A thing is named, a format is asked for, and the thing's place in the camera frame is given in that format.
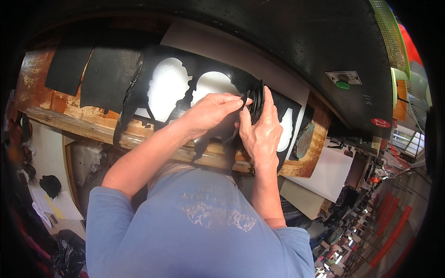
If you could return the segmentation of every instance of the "window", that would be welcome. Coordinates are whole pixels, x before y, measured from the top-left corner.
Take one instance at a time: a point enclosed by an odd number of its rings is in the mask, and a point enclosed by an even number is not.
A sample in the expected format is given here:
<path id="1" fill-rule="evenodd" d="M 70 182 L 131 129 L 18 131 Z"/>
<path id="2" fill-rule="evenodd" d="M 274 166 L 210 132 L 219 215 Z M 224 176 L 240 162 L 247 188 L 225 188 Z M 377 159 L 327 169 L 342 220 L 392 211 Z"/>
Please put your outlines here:
<path id="1" fill-rule="evenodd" d="M 425 148 L 425 135 L 403 126 L 397 125 L 392 136 L 392 143 L 406 154 L 415 157 Z"/>

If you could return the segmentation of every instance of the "black rubber scrap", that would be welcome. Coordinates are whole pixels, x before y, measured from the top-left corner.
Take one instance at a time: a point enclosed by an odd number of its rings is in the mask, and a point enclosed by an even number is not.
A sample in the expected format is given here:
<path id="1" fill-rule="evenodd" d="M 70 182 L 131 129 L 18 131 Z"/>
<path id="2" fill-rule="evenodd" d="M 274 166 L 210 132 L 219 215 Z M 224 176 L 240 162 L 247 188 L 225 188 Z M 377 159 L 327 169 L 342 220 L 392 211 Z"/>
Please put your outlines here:
<path id="1" fill-rule="evenodd" d="M 50 196 L 52 199 L 57 197 L 57 195 L 60 192 L 60 189 L 62 189 L 62 185 L 60 184 L 59 179 L 56 176 L 42 176 L 42 179 L 39 181 L 40 187 L 45 190 L 45 192 Z"/>

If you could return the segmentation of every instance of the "plastic bag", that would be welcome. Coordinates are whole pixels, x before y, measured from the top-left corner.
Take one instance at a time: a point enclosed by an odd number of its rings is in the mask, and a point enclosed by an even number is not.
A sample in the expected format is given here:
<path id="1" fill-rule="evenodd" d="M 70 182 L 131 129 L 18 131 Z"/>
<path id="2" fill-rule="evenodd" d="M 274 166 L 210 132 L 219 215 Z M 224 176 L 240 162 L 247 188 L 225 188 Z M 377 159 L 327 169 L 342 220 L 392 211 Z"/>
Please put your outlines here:
<path id="1" fill-rule="evenodd" d="M 71 230 L 57 234 L 59 251 L 51 256 L 50 262 L 62 277 L 78 277 L 85 265 L 85 240 Z"/>

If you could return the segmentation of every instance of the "hand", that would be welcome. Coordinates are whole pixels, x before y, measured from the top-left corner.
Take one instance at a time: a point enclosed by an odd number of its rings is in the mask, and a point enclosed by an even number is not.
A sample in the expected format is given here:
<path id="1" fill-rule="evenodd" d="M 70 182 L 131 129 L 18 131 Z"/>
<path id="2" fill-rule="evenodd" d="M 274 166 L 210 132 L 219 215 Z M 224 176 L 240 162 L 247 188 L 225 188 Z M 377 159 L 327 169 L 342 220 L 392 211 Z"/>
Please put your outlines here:
<path id="1" fill-rule="evenodd" d="M 276 168 L 279 163 L 276 151 L 283 128 L 279 124 L 277 107 L 267 86 L 264 86 L 263 112 L 258 122 L 251 124 L 250 113 L 246 107 L 239 113 L 239 118 L 239 135 L 247 153 L 253 159 L 255 168 L 264 165 Z"/>
<path id="2" fill-rule="evenodd" d="M 246 105 L 252 103 L 248 98 Z M 229 93 L 210 93 L 187 110 L 174 124 L 186 129 L 188 140 L 194 140 L 206 134 L 218 125 L 228 114 L 240 109 L 241 97 Z"/>

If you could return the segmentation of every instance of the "number sticker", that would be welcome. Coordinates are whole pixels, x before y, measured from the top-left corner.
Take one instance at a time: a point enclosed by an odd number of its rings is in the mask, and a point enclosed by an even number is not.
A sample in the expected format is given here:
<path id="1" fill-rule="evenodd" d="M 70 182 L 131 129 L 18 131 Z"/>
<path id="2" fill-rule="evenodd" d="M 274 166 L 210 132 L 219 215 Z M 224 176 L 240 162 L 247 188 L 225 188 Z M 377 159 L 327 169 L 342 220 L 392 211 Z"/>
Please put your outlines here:
<path id="1" fill-rule="evenodd" d="M 391 126 L 387 121 L 378 118 L 372 119 L 371 122 L 378 127 L 388 128 Z"/>

